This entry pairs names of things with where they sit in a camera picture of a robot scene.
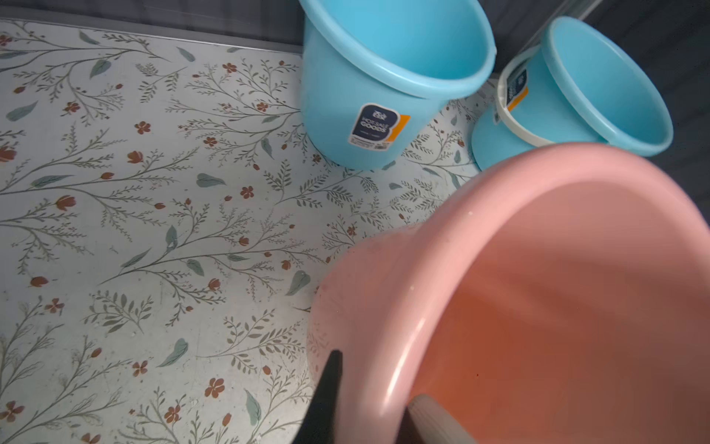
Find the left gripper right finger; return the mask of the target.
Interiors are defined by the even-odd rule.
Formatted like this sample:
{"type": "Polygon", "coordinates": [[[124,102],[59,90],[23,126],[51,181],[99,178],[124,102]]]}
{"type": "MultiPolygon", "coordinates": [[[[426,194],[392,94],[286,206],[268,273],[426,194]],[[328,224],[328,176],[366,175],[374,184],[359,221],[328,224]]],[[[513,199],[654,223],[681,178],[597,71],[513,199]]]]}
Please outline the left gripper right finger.
{"type": "Polygon", "coordinates": [[[397,444],[422,444],[422,438],[409,410],[405,410],[396,439],[397,444]]]}

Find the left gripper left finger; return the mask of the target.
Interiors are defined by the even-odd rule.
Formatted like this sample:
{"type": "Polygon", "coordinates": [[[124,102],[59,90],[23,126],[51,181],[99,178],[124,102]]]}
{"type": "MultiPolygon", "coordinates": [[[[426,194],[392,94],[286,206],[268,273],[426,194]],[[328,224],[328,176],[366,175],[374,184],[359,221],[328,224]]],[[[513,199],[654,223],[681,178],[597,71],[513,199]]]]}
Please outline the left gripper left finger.
{"type": "Polygon", "coordinates": [[[342,378],[343,353],[331,351],[314,396],[292,444],[332,444],[342,378]]]}

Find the pink plastic bucket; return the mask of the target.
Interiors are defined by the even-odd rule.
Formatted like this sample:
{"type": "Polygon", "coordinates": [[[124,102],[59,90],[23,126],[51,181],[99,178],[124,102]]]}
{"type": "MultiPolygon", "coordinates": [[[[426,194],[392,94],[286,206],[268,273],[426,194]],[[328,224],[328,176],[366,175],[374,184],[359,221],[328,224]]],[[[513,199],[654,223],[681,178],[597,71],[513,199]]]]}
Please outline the pink plastic bucket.
{"type": "Polygon", "coordinates": [[[706,443],[709,227],[641,157],[535,149],[349,248],[307,339],[316,379],[343,355],[338,443],[422,395],[481,443],[706,443]]]}

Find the blue bucket with label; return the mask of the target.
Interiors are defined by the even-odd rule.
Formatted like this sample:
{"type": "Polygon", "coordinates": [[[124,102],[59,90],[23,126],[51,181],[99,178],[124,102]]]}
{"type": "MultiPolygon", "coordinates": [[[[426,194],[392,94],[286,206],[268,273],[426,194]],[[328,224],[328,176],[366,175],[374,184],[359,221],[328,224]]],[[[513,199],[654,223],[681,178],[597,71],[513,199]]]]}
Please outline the blue bucket with label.
{"type": "Polygon", "coordinates": [[[495,66],[477,1],[303,1],[301,117],[315,148],[350,169],[396,160],[495,66]]]}

